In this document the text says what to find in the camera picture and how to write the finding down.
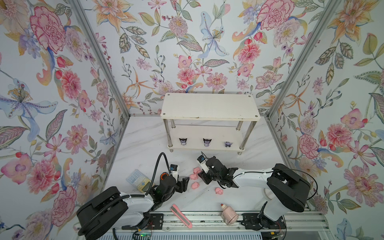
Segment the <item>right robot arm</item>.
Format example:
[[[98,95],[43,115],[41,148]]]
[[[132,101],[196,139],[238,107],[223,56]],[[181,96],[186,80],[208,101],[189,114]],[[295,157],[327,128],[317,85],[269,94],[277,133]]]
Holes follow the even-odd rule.
[[[205,184],[217,182],[225,188],[256,187],[270,190],[275,195],[267,200],[259,214],[251,218],[259,229],[271,229],[288,212],[302,213],[309,199],[311,185],[297,171],[283,164],[267,170],[227,168],[216,157],[200,155],[197,162],[202,168],[199,176]]]

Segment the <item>pink toy cluster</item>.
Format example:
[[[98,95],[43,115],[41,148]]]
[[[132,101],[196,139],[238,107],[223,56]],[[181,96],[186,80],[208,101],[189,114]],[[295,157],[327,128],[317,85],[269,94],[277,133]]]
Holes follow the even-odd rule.
[[[201,173],[202,170],[200,168],[194,168],[193,173],[190,175],[190,179],[195,181],[199,178],[199,173]]]

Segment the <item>small pink toy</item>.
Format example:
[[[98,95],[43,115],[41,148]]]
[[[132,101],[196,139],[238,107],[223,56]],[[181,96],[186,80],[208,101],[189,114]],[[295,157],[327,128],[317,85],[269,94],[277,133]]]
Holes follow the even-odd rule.
[[[194,182],[192,185],[191,185],[191,188],[193,190],[197,189],[198,187],[200,186],[200,184],[198,182]]]

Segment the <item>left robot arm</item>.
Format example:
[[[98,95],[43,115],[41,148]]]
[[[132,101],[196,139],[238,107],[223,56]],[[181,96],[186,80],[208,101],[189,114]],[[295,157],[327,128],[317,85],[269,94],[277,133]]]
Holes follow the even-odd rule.
[[[150,223],[151,212],[174,193],[186,192],[189,181],[189,177],[179,179],[178,166],[170,165],[166,154],[160,153],[143,194],[124,194],[117,187],[110,187],[77,210],[78,236],[96,240],[114,228],[143,229]]]

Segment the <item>Kuromi figure black purple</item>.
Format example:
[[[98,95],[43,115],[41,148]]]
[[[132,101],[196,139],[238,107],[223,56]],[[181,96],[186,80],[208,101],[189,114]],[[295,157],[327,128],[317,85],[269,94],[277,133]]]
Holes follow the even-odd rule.
[[[187,138],[179,138],[179,141],[181,143],[182,146],[186,146],[187,145]]]

